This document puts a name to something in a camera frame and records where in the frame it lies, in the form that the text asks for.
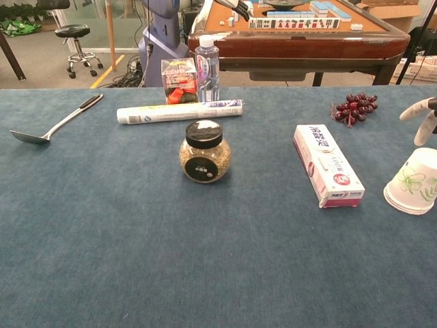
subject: metal ladle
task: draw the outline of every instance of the metal ladle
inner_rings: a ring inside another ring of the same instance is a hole
[[[58,131],[62,126],[67,124],[70,120],[78,116],[79,114],[82,114],[87,109],[93,107],[96,103],[100,101],[100,99],[103,98],[103,94],[99,94],[98,96],[91,97],[87,101],[85,101],[82,105],[79,106],[78,109],[73,111],[69,116],[64,118],[62,121],[60,121],[58,124],[54,125],[48,132],[43,135],[42,137],[37,137],[35,135],[28,135],[27,133],[18,132],[10,130],[12,135],[17,138],[18,140],[22,142],[27,142],[28,144],[46,144],[50,142],[51,136]]]

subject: white plastic crate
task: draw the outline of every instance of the white plastic crate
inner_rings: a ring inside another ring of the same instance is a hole
[[[406,60],[402,59],[401,62],[398,63],[396,70],[393,73],[394,77],[398,77],[401,74],[405,62]],[[420,61],[418,60],[416,63],[411,63],[407,71],[405,72],[404,78],[413,79],[414,77],[416,77],[416,80],[437,82],[437,65],[426,64],[426,60],[423,63],[422,67],[421,67],[421,60]]]

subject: toothpaste box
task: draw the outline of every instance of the toothpaste box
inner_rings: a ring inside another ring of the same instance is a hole
[[[360,204],[365,188],[324,124],[298,125],[293,142],[320,208]]]

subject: chair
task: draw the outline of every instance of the chair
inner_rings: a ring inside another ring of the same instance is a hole
[[[62,10],[70,7],[69,0],[37,0],[38,6],[44,10]],[[89,27],[85,24],[74,24],[74,25],[64,25],[58,27],[55,30],[56,36],[60,38],[74,38],[74,45],[76,46],[77,53],[68,56],[69,66],[67,71],[69,72],[69,77],[72,79],[76,78],[76,72],[74,71],[73,65],[75,63],[83,63],[85,67],[89,68],[89,73],[91,76],[97,76],[97,72],[93,70],[91,63],[89,62],[92,59],[95,59],[97,63],[97,67],[102,69],[103,65],[100,59],[96,57],[94,53],[84,53],[81,48],[81,43],[79,42],[79,38],[86,36],[89,33]]]

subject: white paper cup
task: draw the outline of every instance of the white paper cup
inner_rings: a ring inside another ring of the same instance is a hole
[[[437,197],[437,150],[418,148],[384,188],[384,197],[402,212],[421,215]]]

